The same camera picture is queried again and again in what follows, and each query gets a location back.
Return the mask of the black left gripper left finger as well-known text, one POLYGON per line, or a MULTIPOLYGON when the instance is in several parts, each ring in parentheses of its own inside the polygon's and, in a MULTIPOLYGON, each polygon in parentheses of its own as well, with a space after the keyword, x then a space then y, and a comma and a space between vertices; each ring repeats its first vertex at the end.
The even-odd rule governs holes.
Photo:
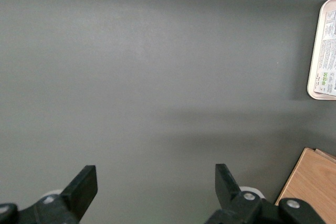
POLYGON ((34 206, 37 223, 79 223, 98 192, 94 165, 85 166, 59 194, 49 194, 34 206))

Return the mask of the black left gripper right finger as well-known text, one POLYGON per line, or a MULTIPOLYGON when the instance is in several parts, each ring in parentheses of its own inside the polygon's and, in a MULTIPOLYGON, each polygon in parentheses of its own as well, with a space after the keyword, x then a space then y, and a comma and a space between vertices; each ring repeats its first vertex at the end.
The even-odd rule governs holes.
POLYGON ((225 164, 215 165, 215 191, 221 208, 206 223, 280 223, 277 207, 241 190, 225 164))

